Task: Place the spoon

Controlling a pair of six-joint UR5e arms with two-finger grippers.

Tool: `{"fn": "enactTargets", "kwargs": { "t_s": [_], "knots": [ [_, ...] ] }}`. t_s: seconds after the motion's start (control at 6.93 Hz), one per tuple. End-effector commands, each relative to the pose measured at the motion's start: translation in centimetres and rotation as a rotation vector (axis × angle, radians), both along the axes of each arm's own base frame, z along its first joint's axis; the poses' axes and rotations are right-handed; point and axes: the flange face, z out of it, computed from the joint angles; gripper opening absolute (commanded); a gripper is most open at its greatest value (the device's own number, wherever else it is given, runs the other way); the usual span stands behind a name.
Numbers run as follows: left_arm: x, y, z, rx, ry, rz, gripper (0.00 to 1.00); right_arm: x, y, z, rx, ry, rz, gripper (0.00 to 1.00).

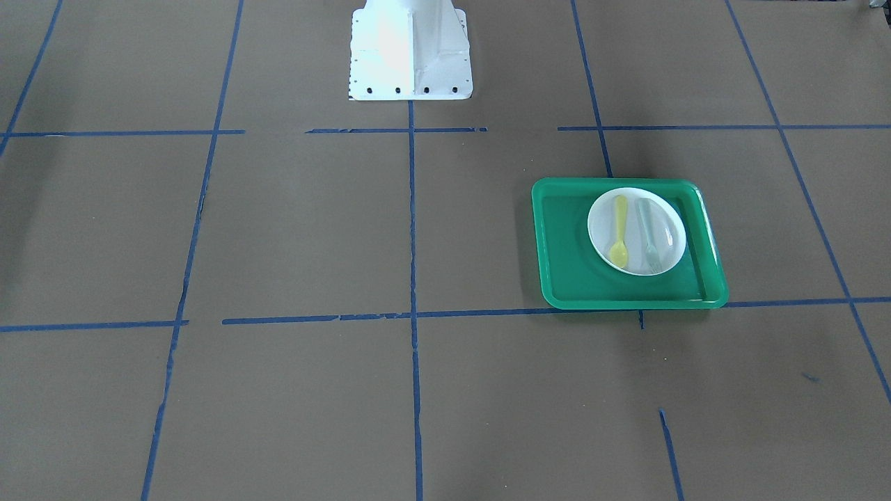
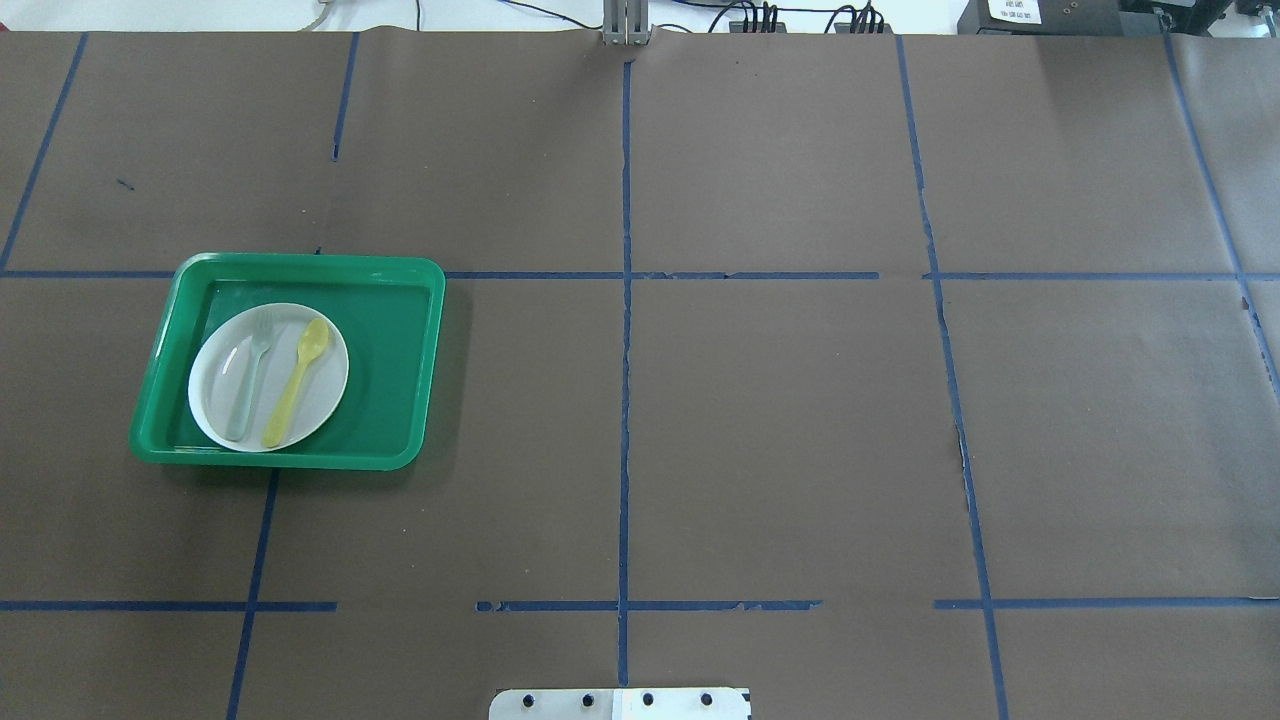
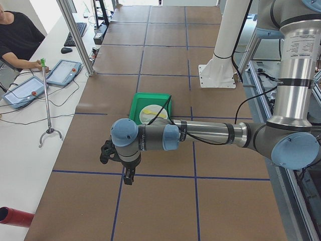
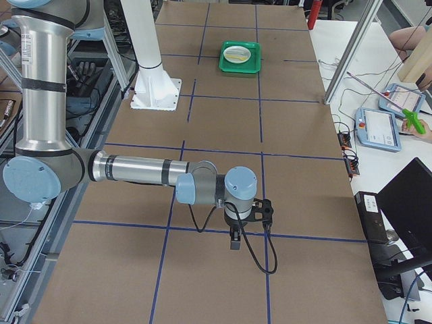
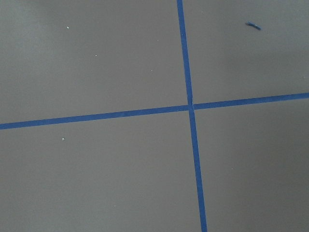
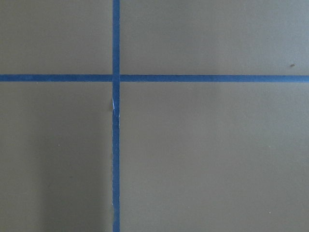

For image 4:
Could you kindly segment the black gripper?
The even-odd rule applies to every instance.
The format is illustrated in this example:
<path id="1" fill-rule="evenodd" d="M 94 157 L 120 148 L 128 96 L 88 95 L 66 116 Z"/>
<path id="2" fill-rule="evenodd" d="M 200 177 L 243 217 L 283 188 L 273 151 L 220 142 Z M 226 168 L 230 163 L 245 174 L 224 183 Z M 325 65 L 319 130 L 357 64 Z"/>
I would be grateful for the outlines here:
<path id="1" fill-rule="evenodd" d="M 230 238 L 230 249 L 239 250 L 241 244 L 241 239 L 239 236 L 241 236 L 241 232 L 242 232 L 240 229 L 240 223 L 236 216 L 232 218 L 226 212 L 224 213 L 224 219 L 225 222 L 229 225 L 230 236 L 232 236 Z"/>

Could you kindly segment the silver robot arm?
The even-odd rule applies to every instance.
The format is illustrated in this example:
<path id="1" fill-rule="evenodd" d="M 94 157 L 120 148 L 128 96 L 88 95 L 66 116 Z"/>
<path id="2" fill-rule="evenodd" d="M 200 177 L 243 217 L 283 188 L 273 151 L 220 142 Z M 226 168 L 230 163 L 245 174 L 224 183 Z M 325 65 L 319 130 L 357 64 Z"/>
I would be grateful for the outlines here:
<path id="1" fill-rule="evenodd" d="M 208 161 L 108 155 L 67 143 L 67 43 L 75 32 L 103 37 L 103 2 L 12 1 L 11 7 L 21 31 L 24 135 L 3 169 L 7 189 L 20 200 L 41 203 L 86 182 L 170 186 L 179 203 L 222 208 L 231 247 L 239 249 L 256 210 L 257 178 L 249 168 L 220 174 Z"/>

